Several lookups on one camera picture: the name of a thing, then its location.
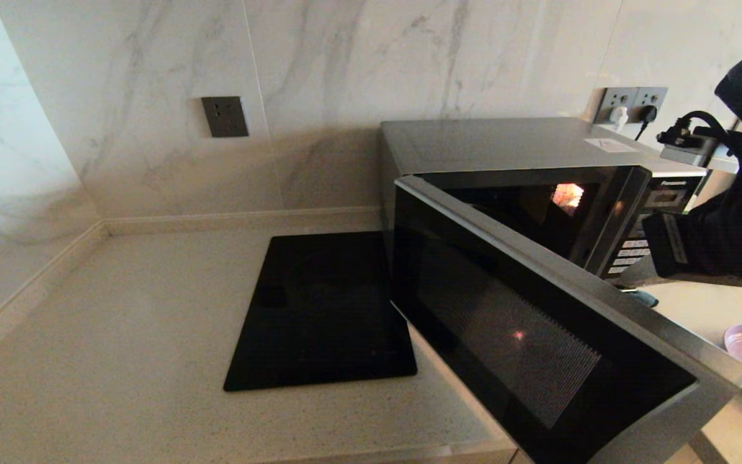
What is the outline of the black glass microwave door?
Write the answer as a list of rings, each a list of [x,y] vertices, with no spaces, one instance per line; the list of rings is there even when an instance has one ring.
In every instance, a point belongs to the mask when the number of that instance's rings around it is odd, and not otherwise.
[[[742,362],[420,177],[394,183],[392,302],[535,464],[662,464]]]

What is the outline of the black glass induction cooktop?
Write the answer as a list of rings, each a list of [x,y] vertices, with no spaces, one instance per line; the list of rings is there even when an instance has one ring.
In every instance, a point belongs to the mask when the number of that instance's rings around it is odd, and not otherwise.
[[[224,391],[414,376],[379,230],[271,238]]]

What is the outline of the black power plug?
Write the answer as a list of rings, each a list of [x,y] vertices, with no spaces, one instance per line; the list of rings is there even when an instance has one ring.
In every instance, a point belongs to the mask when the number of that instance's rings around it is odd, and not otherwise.
[[[635,140],[639,141],[639,139],[642,137],[644,131],[647,129],[650,123],[654,122],[656,120],[658,114],[658,109],[654,105],[646,105],[643,106],[641,111],[639,112],[639,117],[641,117],[641,129],[639,132],[637,132],[637,135],[635,137]]]

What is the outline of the grey socket with white plug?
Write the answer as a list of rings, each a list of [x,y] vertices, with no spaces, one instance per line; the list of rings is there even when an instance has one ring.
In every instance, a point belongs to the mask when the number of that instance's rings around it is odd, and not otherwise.
[[[598,107],[595,112],[594,124],[611,124],[609,122],[609,114],[611,109],[615,106],[626,106],[628,108],[628,115],[631,109],[631,103],[636,96],[637,87],[615,87],[604,89],[603,95],[598,103]]]

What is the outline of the grey socket with black plug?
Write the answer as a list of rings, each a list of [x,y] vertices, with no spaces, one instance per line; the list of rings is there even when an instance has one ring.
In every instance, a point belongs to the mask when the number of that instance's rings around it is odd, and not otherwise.
[[[642,123],[650,114],[656,115],[668,94],[666,87],[639,87],[631,103],[630,121]]]

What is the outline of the single dark grey wall socket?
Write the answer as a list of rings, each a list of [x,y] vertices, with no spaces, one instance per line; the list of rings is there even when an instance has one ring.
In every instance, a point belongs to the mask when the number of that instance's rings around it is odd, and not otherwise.
[[[249,136],[242,98],[239,96],[201,97],[212,138],[241,138]]]

